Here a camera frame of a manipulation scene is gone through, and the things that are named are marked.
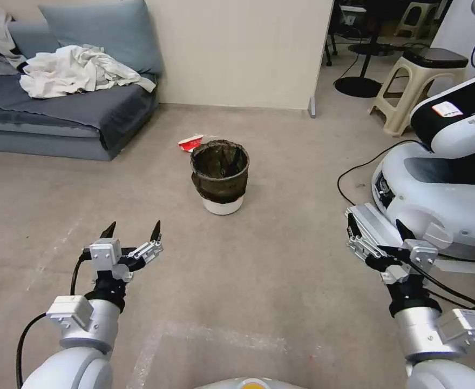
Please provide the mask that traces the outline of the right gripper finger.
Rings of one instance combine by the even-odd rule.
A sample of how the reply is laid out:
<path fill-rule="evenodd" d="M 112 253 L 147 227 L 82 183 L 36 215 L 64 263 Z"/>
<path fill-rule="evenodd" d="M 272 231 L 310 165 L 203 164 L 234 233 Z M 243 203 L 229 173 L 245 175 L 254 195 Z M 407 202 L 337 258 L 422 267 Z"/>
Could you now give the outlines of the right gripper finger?
<path fill-rule="evenodd" d="M 401 220 L 396 219 L 396 229 L 401 237 L 401 240 L 404 242 L 408 239 L 415 240 L 414 233 L 407 228 Z"/>
<path fill-rule="evenodd" d="M 347 246 L 361 260 L 368 257 L 382 258 L 384 252 L 378 247 L 378 241 L 374 239 L 368 228 L 353 214 L 352 211 L 345 213 L 347 218 Z"/>

